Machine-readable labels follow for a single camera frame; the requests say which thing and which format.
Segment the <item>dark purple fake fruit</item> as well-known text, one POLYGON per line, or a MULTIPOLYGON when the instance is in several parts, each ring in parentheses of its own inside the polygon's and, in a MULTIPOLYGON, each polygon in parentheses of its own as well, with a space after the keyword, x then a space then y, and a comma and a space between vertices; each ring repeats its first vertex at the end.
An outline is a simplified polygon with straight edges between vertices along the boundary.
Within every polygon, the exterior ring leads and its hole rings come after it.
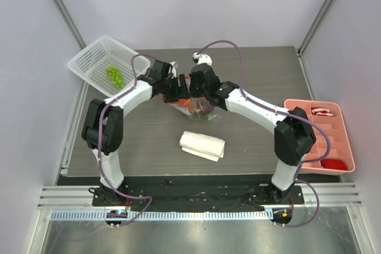
POLYGON ((201 102, 198 105, 198 114, 200 117, 207 116, 214 111, 214 107, 207 102, 201 102))

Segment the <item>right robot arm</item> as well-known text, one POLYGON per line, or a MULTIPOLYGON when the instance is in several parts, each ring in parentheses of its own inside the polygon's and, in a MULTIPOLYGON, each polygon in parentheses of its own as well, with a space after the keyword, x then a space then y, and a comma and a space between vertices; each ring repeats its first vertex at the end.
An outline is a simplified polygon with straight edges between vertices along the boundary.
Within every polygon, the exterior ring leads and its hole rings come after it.
POLYGON ((301 161, 316 142, 306 112, 289 110, 241 93, 239 85, 221 82, 208 64, 198 64, 190 72, 190 95, 204 97, 212 106, 244 116, 261 125, 274 136, 274 152, 278 158, 269 183, 268 194, 275 203, 283 203, 291 195, 294 177, 301 161))

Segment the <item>orange fake fruit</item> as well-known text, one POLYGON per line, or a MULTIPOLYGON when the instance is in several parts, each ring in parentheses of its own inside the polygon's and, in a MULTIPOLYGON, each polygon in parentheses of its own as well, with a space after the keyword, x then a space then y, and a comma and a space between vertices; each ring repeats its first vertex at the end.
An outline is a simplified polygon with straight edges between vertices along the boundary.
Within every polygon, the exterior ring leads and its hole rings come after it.
POLYGON ((182 106, 186 108, 189 112, 193 110, 193 102, 192 99, 184 99, 182 100, 182 106))

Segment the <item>clear zip top bag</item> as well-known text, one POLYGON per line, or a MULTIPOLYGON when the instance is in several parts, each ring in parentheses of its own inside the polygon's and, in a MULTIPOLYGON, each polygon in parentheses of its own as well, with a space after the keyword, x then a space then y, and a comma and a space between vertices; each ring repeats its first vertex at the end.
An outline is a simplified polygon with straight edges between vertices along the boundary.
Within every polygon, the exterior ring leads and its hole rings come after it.
POLYGON ((214 107, 204 98, 191 96, 191 78, 184 74, 167 80, 168 87, 162 95, 165 104, 180 111, 190 120, 218 121, 220 115, 214 107))

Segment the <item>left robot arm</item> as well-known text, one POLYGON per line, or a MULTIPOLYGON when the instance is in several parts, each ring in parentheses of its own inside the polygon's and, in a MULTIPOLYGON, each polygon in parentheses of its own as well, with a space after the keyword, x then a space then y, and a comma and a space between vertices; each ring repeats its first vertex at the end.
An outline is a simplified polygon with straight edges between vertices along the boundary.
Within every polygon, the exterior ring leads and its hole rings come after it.
POLYGON ((100 189, 115 206, 130 196, 125 190, 118 149, 123 141, 123 122, 128 113, 157 95, 178 98, 186 93, 185 77, 177 78, 176 62, 155 60, 145 74, 135 77, 131 86, 106 99, 90 102, 82 139, 92 150, 101 176, 100 189))

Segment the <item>green fake grapes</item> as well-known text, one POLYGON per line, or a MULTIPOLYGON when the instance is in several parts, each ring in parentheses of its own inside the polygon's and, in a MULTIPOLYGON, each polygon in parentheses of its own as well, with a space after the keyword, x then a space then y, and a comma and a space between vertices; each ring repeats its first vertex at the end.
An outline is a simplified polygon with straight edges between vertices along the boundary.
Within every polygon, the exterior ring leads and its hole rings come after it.
POLYGON ((111 80, 112 84, 115 87, 119 89, 122 89, 124 87, 123 75, 117 67, 109 66, 106 69, 106 72, 108 78, 111 80))

